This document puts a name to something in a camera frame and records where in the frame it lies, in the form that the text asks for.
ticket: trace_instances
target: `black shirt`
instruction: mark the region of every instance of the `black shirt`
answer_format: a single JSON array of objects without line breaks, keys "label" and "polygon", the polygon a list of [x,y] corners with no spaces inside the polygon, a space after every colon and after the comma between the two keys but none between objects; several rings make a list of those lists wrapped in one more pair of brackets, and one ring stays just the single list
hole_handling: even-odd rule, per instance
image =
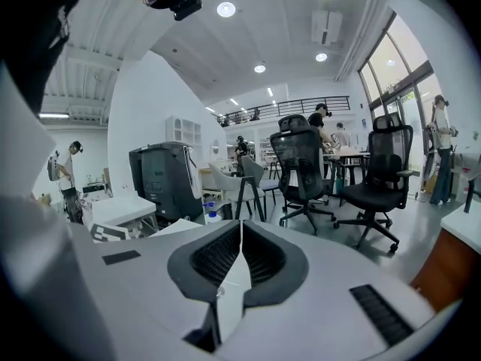
[{"label": "black shirt", "polygon": [[324,122],[322,121],[322,116],[319,112],[312,114],[307,121],[311,126],[324,127]]}]

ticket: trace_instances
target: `jeans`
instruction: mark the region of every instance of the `jeans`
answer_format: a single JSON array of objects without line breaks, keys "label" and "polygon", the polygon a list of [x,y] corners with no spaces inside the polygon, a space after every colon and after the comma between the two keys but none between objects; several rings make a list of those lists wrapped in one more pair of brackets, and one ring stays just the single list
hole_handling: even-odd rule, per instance
[{"label": "jeans", "polygon": [[437,173],[436,185],[434,186],[431,203],[446,202],[449,199],[449,188],[451,185],[451,170],[449,169],[449,148],[438,149],[441,158],[439,172]]}]

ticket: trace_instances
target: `black office chair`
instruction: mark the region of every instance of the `black office chair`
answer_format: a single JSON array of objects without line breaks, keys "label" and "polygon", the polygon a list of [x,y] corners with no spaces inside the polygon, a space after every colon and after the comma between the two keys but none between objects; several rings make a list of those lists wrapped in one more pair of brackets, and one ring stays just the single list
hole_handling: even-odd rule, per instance
[{"label": "black office chair", "polygon": [[[286,201],[300,205],[298,210],[280,218],[279,224],[284,226],[285,220],[304,214],[317,235],[312,213],[330,215],[332,221],[336,218],[334,213],[317,210],[309,204],[311,199],[322,197],[325,189],[319,164],[321,139],[319,130],[303,126],[305,123],[300,117],[307,122],[301,115],[290,115],[279,122],[281,132],[271,135],[271,146],[282,170],[279,189]],[[292,171],[297,175],[295,179],[291,179]]]},{"label": "black office chair", "polygon": [[[335,229],[340,224],[366,226],[356,249],[371,228],[395,242],[391,245],[392,253],[398,249],[399,239],[387,229],[392,225],[387,213],[406,207],[409,177],[413,174],[407,169],[412,143],[413,127],[403,125],[397,113],[374,120],[374,131],[369,134],[371,158],[366,179],[340,191],[344,199],[365,212],[359,213],[355,220],[338,220],[334,224]],[[386,219],[377,220],[376,213],[384,213]]]}]

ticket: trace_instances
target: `ceiling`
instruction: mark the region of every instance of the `ceiling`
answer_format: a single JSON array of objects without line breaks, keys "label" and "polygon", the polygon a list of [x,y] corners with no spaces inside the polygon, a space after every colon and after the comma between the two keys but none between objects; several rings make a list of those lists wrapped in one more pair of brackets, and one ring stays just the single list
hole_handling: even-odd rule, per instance
[{"label": "ceiling", "polygon": [[[172,26],[152,50],[174,67],[206,105],[267,86],[338,73],[367,0],[203,0],[204,7]],[[236,13],[217,14],[221,2]],[[343,15],[336,43],[311,40],[314,11]],[[317,62],[318,53],[327,53]],[[264,63],[266,72],[256,74]]]},{"label": "ceiling", "polygon": [[[225,1],[235,4],[233,17],[216,13]],[[248,108],[267,95],[267,86],[279,93],[280,102],[286,82],[334,78],[366,5],[366,0],[203,2],[199,12],[172,25],[170,12],[149,9],[139,0],[80,0],[69,17],[71,36],[47,82],[42,111],[69,113],[70,124],[106,126],[123,59],[140,58],[150,48],[206,105],[246,94]],[[311,39],[313,12],[321,10],[343,14],[338,41],[328,47]],[[316,62],[321,52],[328,59]],[[253,68],[260,63],[267,70],[256,74]]]}]

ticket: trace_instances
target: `white shirt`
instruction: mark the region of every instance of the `white shirt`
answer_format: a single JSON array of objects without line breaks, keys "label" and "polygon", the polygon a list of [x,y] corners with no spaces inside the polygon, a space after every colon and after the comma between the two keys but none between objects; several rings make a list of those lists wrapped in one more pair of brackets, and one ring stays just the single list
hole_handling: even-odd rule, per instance
[{"label": "white shirt", "polygon": [[[449,129],[444,110],[436,108],[434,121],[436,122],[437,129]],[[438,136],[440,141],[440,145],[438,147],[440,149],[445,150],[446,148],[451,148],[451,135],[438,133]]]},{"label": "white shirt", "polygon": [[70,180],[69,180],[59,170],[60,189],[61,190],[68,190],[68,189],[71,189],[72,187],[75,187],[74,166],[72,165],[72,154],[70,153],[70,151],[68,149],[65,152],[63,152],[59,155],[59,158],[57,159],[57,163],[62,165],[65,168],[65,170],[68,172],[68,174],[70,175]]}]

